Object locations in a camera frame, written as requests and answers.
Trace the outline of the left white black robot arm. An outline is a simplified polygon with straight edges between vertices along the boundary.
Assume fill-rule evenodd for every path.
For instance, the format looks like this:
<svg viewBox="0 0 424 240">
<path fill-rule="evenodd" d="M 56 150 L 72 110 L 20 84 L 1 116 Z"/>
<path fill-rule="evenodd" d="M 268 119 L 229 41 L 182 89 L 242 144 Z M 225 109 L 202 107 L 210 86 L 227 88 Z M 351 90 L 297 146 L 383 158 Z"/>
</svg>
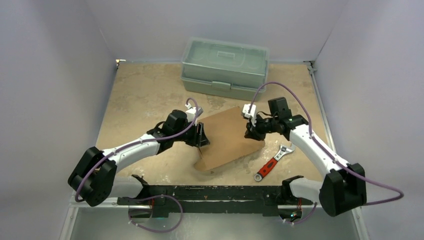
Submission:
<svg viewBox="0 0 424 240">
<path fill-rule="evenodd" d="M 124 168 L 172 148 L 175 142 L 202 148 L 210 144 L 204 124 L 197 118 L 201 107 L 186 111 L 173 110 L 165 121 L 159 122 L 141 137 L 123 145 L 100 150 L 88 148 L 70 174 L 67 183 L 75 190 L 75 201 L 95 207 L 108 198 L 128 197 L 138 205 L 149 199 L 147 183 L 142 177 L 117 177 Z"/>
</svg>

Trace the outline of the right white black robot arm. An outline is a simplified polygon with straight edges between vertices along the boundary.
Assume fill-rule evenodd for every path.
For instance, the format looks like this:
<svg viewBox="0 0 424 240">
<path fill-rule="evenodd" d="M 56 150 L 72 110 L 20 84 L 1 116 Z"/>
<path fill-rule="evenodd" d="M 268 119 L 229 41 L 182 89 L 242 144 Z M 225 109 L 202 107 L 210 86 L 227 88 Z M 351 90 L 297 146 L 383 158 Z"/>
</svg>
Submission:
<svg viewBox="0 0 424 240">
<path fill-rule="evenodd" d="M 307 199 L 320 204 L 331 217 L 338 216 L 367 203 L 365 170 L 350 164 L 328 147 L 312 130 L 311 124 L 300 114 L 293 115 L 284 97 L 268 101 L 270 115 L 261 117 L 256 105 L 245 104 L 241 115 L 247 120 L 246 139 L 264 141 L 267 134 L 278 133 L 301 150 L 322 175 L 321 182 L 298 175 L 282 182 L 282 201 L 292 204 Z"/>
</svg>

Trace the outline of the brown cardboard box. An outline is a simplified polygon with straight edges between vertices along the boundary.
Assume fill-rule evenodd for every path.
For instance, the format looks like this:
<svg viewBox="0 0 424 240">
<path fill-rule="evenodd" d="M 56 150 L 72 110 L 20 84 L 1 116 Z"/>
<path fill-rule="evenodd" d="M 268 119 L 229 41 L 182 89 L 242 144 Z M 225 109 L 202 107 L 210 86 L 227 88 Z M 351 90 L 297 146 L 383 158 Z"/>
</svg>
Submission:
<svg viewBox="0 0 424 240">
<path fill-rule="evenodd" d="M 246 124 L 237 106 L 200 120 L 209 144 L 201 147 L 194 168 L 206 172 L 264 148 L 264 141 L 245 138 Z"/>
</svg>

